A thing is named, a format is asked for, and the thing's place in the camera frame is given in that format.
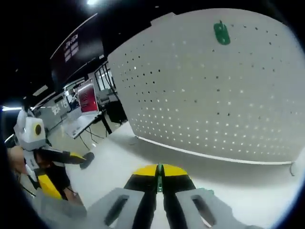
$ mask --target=white pegboard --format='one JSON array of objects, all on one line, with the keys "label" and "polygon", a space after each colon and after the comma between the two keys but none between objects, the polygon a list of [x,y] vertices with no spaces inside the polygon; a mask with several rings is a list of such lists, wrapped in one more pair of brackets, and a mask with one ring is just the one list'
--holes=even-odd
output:
[{"label": "white pegboard", "polygon": [[[229,45],[216,40],[220,20]],[[305,57],[274,19],[235,9],[176,15],[109,63],[138,136],[246,163],[291,162],[305,146]]]}]

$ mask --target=red screen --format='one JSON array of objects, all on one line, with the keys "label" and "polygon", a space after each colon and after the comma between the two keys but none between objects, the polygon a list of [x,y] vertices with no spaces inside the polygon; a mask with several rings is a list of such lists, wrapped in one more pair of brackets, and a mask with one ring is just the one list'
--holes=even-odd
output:
[{"label": "red screen", "polygon": [[85,82],[78,90],[80,99],[81,112],[97,111],[97,104],[95,101],[94,87],[92,80]]}]

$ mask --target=green clip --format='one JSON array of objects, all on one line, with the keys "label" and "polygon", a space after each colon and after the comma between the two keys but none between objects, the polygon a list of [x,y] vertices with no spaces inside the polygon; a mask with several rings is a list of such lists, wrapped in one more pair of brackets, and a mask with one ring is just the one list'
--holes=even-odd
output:
[{"label": "green clip", "polygon": [[162,172],[162,164],[158,164],[158,187],[157,187],[157,192],[162,192],[161,172]]},{"label": "green clip", "polygon": [[228,45],[231,43],[230,36],[228,33],[228,29],[222,21],[220,23],[214,24],[214,31],[216,35],[216,39],[222,45]]}]

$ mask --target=ceiling light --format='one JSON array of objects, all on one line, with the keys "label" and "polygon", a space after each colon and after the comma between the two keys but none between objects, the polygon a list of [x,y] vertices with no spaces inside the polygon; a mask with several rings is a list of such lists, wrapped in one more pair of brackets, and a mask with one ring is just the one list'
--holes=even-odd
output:
[{"label": "ceiling light", "polygon": [[88,0],[87,4],[88,5],[94,5],[97,2],[97,0]]}]

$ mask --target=black sign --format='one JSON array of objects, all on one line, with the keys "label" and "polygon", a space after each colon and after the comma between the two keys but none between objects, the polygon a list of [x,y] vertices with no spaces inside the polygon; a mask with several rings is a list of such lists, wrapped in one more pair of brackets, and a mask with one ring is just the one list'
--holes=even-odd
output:
[{"label": "black sign", "polygon": [[103,55],[97,16],[80,25],[51,57],[52,78],[57,89],[86,63]]}]

